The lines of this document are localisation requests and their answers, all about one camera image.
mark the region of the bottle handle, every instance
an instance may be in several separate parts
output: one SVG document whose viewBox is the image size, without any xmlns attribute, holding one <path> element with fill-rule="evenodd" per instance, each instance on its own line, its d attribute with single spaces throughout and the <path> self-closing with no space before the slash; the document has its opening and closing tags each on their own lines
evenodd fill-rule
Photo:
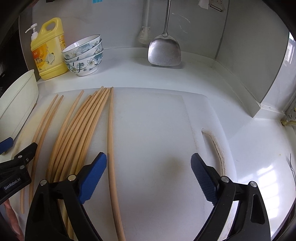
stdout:
<svg viewBox="0 0 296 241">
<path fill-rule="evenodd" d="M 50 32 L 51 30 L 47 30 L 47 26 L 50 25 L 51 23 L 55 23 L 55 26 L 51 30 L 57 30 L 59 25 L 62 23 L 62 20 L 60 18 L 53 18 L 46 23 L 44 23 L 40 29 L 39 34 L 46 34 L 47 32 Z"/>
</svg>

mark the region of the white pump nozzle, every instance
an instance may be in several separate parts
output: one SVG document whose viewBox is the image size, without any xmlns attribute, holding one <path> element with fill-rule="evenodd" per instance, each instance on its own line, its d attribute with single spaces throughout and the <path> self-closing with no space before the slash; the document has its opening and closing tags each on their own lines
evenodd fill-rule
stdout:
<svg viewBox="0 0 296 241">
<path fill-rule="evenodd" d="M 27 33 L 30 29 L 33 30 L 32 36 L 31 36 L 31 40 L 34 40 L 35 38 L 37 38 L 38 36 L 38 32 L 36 31 L 36 26 L 37 24 L 34 23 L 29 29 L 27 29 L 27 31 L 25 33 Z"/>
</svg>

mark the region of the white brush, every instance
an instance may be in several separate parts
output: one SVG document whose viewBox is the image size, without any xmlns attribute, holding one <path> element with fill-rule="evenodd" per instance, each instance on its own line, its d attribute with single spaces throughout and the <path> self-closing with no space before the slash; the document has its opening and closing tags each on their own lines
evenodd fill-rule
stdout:
<svg viewBox="0 0 296 241">
<path fill-rule="evenodd" d="M 150 33 L 150 27 L 148 27 L 149 6 L 150 6 L 150 0 L 147 0 L 146 9 L 145 9 L 144 18 L 143 18 L 144 26 L 142 27 L 138 35 L 138 41 L 141 44 L 149 44 L 152 39 L 151 33 Z"/>
</svg>

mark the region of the metal screw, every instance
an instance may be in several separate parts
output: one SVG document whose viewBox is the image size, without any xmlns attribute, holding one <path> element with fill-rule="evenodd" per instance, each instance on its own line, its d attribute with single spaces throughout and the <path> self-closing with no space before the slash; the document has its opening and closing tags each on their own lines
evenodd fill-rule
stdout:
<svg viewBox="0 0 296 241">
<path fill-rule="evenodd" d="M 223 182 L 225 182 L 225 183 L 228 183 L 228 182 L 229 182 L 229 178 L 226 177 L 226 176 L 222 176 L 222 177 L 221 177 L 221 180 L 222 180 Z"/>
<path fill-rule="evenodd" d="M 256 183 L 256 182 L 254 182 L 254 181 L 251 181 L 251 182 L 250 182 L 250 185 L 251 185 L 252 187 L 254 187 L 254 188 L 256 188 L 256 187 L 257 187 L 257 183 Z"/>
<path fill-rule="evenodd" d="M 76 175 L 70 175 L 69 177 L 68 177 L 68 180 L 69 181 L 74 181 L 76 179 Z"/>
<path fill-rule="evenodd" d="M 40 185 L 44 186 L 47 183 L 47 181 L 45 179 L 41 180 Z"/>
</svg>

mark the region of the cutting board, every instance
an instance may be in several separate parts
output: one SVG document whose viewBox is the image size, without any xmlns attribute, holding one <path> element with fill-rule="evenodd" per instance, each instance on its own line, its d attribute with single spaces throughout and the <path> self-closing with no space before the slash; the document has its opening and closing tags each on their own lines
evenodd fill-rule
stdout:
<svg viewBox="0 0 296 241">
<path fill-rule="evenodd" d="M 79 105 L 96 89 L 87 89 Z M 35 188 L 44 178 L 59 129 L 80 91 L 59 93 L 64 100 L 43 143 Z M 30 144 L 40 119 L 55 94 L 37 101 L 16 148 Z M 96 127 L 86 164 L 102 151 L 107 153 L 105 107 Z M 213 205 L 206 201 L 191 170 L 190 158 L 198 152 L 220 175 L 236 181 L 231 152 L 221 124 L 207 97 L 179 91 L 115 88 L 114 150 L 118 200 L 126 240 L 193 240 Z M 20 214 L 19 194 L 11 198 L 25 229 L 28 215 Z M 84 207 L 103 240 L 116 241 L 107 170 Z M 229 224 L 221 237 L 225 237 Z"/>
</svg>

